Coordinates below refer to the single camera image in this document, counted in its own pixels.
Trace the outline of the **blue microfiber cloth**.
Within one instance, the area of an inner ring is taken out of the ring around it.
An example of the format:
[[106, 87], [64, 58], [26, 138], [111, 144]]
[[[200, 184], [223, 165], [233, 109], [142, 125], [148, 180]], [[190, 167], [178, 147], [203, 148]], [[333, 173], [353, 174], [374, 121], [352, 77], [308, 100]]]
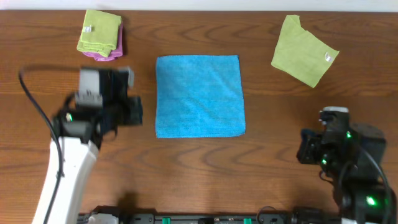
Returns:
[[229, 138], [246, 132], [237, 55], [168, 55], [156, 60], [158, 138]]

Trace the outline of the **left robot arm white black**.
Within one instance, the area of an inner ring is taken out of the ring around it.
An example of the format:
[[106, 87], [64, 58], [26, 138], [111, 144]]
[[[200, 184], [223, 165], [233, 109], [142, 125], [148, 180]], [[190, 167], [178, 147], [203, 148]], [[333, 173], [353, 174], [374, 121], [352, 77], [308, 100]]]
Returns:
[[104, 136], [142, 124], [142, 103], [128, 96], [129, 68], [81, 68], [78, 91], [50, 122], [49, 166], [33, 223], [76, 223], [83, 191]]

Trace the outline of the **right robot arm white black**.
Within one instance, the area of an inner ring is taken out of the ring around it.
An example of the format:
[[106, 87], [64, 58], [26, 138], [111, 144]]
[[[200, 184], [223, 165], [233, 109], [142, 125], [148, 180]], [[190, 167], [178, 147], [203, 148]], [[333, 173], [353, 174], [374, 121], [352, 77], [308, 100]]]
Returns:
[[325, 107], [319, 116], [323, 130], [301, 131], [297, 159], [320, 166], [327, 176], [340, 222], [397, 223], [397, 197], [381, 167], [384, 133], [370, 124], [352, 124], [345, 107]]

